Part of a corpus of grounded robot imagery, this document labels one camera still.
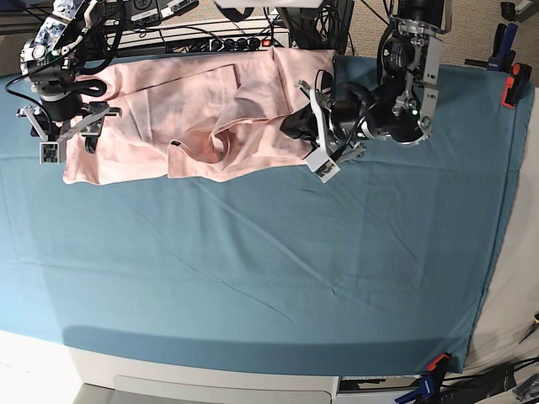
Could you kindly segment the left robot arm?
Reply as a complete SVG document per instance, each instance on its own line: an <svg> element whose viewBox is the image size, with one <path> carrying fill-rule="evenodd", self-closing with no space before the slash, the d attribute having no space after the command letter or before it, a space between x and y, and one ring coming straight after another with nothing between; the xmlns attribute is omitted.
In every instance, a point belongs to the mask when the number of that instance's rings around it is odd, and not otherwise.
<svg viewBox="0 0 539 404"><path fill-rule="evenodd" d="M415 146L430 138L438 100L441 39L451 31L450 1L391 1L376 55L376 88L347 82L340 100L299 82L309 103L282 122L288 137L310 143L323 160L364 153L366 141Z"/></svg>

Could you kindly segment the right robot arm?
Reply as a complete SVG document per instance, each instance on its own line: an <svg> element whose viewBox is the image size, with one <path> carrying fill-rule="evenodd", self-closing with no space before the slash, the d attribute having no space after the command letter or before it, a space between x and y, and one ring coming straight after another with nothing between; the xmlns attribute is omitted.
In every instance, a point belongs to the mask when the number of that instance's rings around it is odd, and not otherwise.
<svg viewBox="0 0 539 404"><path fill-rule="evenodd" d="M92 42L104 43L102 28L112 19L117 22L112 46L104 48L100 65L87 68ZM96 74L112 62L125 23L122 1L112 7L104 1L55 1L35 38L20 51L20 77L38 98L30 98L17 116L25 117L30 134L40 138L40 162L64 162L67 142L76 135L83 137L86 152L95 153L105 119L121 115L120 108L102 100L108 87Z"/></svg>

